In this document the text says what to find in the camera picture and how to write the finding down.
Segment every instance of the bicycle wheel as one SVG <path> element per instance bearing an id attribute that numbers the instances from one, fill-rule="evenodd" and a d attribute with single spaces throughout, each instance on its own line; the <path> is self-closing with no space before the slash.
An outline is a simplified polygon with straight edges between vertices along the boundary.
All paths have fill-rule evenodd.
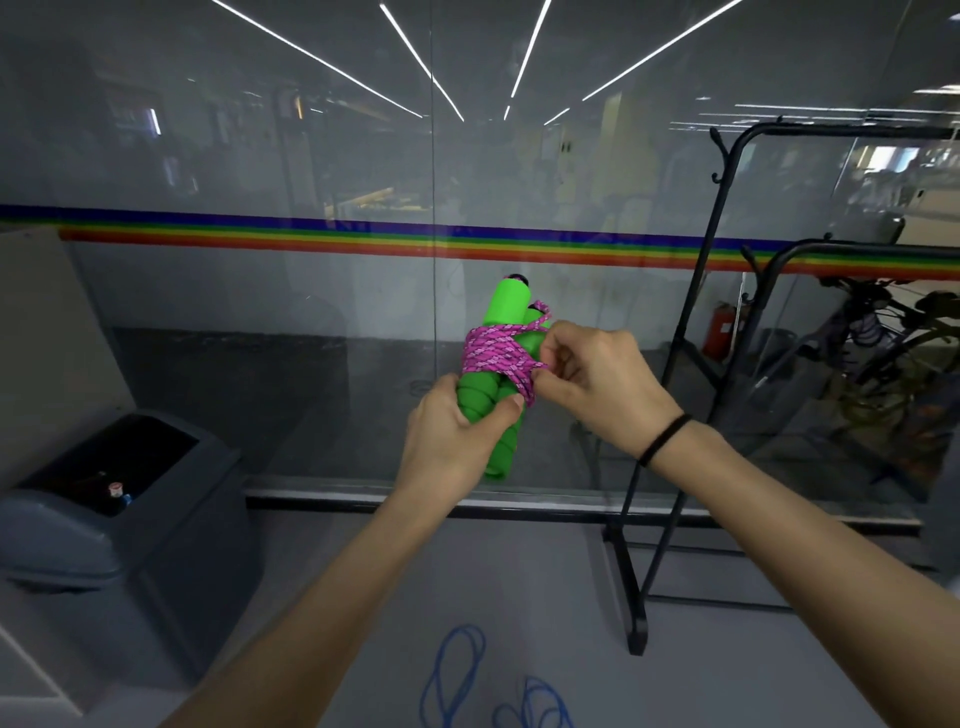
<path id="1" fill-rule="evenodd" d="M 852 425 L 895 426 L 937 375 L 960 367 L 960 328 L 925 331 L 877 356 L 848 380 L 840 409 Z"/>

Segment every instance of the fire extinguisher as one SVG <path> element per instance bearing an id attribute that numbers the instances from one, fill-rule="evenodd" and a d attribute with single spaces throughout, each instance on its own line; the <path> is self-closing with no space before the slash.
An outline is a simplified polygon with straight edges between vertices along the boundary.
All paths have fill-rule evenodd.
<path id="1" fill-rule="evenodd" d="M 707 329 L 707 340 L 700 350 L 706 358 L 718 362 L 727 358 L 733 340 L 734 321 L 736 321 L 736 306 L 729 303 L 719 303 L 713 309 L 713 317 L 710 319 L 710 326 Z"/>

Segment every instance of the blue cable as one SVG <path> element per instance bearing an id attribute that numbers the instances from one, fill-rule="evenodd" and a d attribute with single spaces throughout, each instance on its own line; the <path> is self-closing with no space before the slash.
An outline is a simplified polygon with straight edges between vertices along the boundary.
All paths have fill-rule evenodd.
<path id="1" fill-rule="evenodd" d="M 537 695 L 543 695 L 551 703 L 537 717 L 534 698 Z M 516 719 L 516 725 L 520 728 L 574 728 L 573 719 L 566 709 L 564 700 L 560 694 L 555 691 L 548 683 L 540 680 L 539 677 L 527 675 L 523 681 L 523 697 L 520 698 L 520 710 L 507 703 L 498 705 L 493 711 L 493 728 L 505 728 L 500 722 L 500 715 L 507 713 Z M 547 722 L 547 719 L 554 717 L 554 721 Z"/>
<path id="2" fill-rule="evenodd" d="M 450 704 L 446 705 L 444 701 L 444 685 L 441 681 L 440 669 L 444 663 L 447 647 L 455 638 L 459 636 L 466 637 L 469 640 L 470 650 L 472 652 L 472 660 L 467 674 L 460 683 L 460 687 L 457 688 L 457 691 L 454 693 Z M 473 687 L 473 681 L 477 676 L 477 669 L 480 667 L 480 661 L 483 660 L 483 656 L 486 651 L 487 638 L 484 635 L 483 630 L 474 624 L 463 624 L 459 627 L 454 627 L 450 630 L 449 634 L 444 637 L 444 641 L 440 643 L 440 649 L 437 650 L 437 656 L 433 661 L 433 672 L 430 673 L 430 679 L 427 681 L 426 685 L 423 687 L 423 692 L 420 694 L 420 725 L 422 725 L 423 728 L 430 728 L 430 723 L 426 718 L 426 702 L 431 687 L 434 687 L 434 690 L 437 694 L 437 709 L 440 713 L 440 719 L 442 721 L 441 728 L 451 728 L 453 725 L 453 717 L 457 714 L 457 711 L 460 710 L 460 706 L 463 705 L 464 700 L 467 699 L 470 689 Z"/>
<path id="3" fill-rule="evenodd" d="M 472 659 L 467 674 L 454 693 L 453 699 L 449 705 L 447 705 L 444 700 L 444 686 L 440 672 L 444 664 L 446 649 L 454 639 L 460 636 L 466 637 L 467 640 L 469 640 Z M 452 728 L 453 718 L 456 716 L 457 711 L 460 710 L 460 706 L 463 705 L 470 689 L 473 687 L 477 669 L 480 668 L 480 662 L 483 660 L 486 651 L 487 637 L 484 635 L 483 630 L 475 624 L 463 624 L 459 627 L 454 627 L 446 637 L 444 637 L 444 640 L 440 643 L 440 648 L 437 650 L 437 656 L 433 661 L 433 672 L 430 673 L 430 679 L 427 680 L 423 692 L 420 694 L 420 725 L 422 728 L 431 728 L 430 722 L 426 717 L 427 699 L 430 695 L 431 688 L 433 688 L 436 693 L 437 710 L 442 721 L 441 728 Z M 539 716 L 537 716 L 535 706 L 535 698 L 537 697 L 545 698 L 546 700 L 546 707 Z M 516 725 L 519 726 L 519 728 L 574 728 L 573 720 L 570 718 L 570 714 L 560 694 L 543 680 L 529 675 L 523 681 L 523 696 L 520 699 L 520 710 L 518 711 L 507 703 L 498 705 L 492 715 L 493 728 L 506 728 L 500 722 L 500 717 L 503 714 L 509 714 L 515 718 Z M 554 720 L 548 722 L 548 718 L 551 717 L 553 717 Z"/>

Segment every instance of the gray floor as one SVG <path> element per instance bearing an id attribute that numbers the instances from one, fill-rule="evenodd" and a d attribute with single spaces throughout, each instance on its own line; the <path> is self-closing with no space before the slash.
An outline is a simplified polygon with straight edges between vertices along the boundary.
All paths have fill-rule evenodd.
<path id="1" fill-rule="evenodd" d="M 221 659 L 277 615 L 366 519 L 254 513 L 266 573 Z M 656 533 L 628 536 L 647 542 Z M 727 538 L 719 531 L 687 537 Z M 638 571 L 648 554 L 635 552 Z M 448 520 L 404 575 L 322 726 L 420 725 L 420 692 L 438 645 L 464 623 L 483 629 L 487 651 L 456 728 L 490 726 L 496 706 L 516 705 L 528 674 L 551 684 L 581 727 L 881 725 L 793 615 L 650 604 L 651 640 L 637 658 L 626 651 L 612 589 L 598 526 Z M 668 554 L 655 592 L 780 602 L 746 559 L 700 554 Z M 448 684 L 465 669 L 464 653 L 451 649 Z M 84 719 L 24 709 L 0 713 L 0 722 L 151 728 L 181 700 L 117 688 Z"/>
<path id="2" fill-rule="evenodd" d="M 437 373 L 458 369 L 461 351 L 450 342 L 123 328 L 113 330 L 113 341 L 141 406 L 211 430 L 240 448 L 254 473 L 343 481 L 394 479 L 407 414 Z M 644 354 L 660 371 L 665 350 Z M 816 434 L 829 422 L 809 407 L 823 382 L 822 371 L 800 361 L 789 382 L 733 407 L 721 428 L 806 497 L 843 503 L 855 515 L 869 514 L 874 503 L 915 502 L 901 484 L 875 482 L 878 464 L 852 458 Z M 671 392 L 688 412 L 706 417 L 712 389 L 685 357 Z M 560 407 L 541 401 L 524 416 L 513 470 L 499 487 L 617 495 L 633 466 L 624 453 L 598 446 Z M 649 473 L 639 490 L 675 492 Z"/>

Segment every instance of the black hair tie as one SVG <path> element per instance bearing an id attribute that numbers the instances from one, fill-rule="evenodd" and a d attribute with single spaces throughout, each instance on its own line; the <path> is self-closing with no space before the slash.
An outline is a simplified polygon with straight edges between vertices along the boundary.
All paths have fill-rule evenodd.
<path id="1" fill-rule="evenodd" d="M 670 425 L 667 426 L 663 432 L 661 432 L 657 439 L 650 443 L 650 447 L 647 448 L 642 455 L 639 457 L 639 463 L 641 468 L 646 468 L 650 465 L 650 461 L 654 459 L 654 455 L 660 452 L 660 448 L 667 444 L 671 437 L 677 434 L 678 430 L 681 427 L 686 425 L 693 418 L 686 414 L 685 412 L 674 420 Z"/>

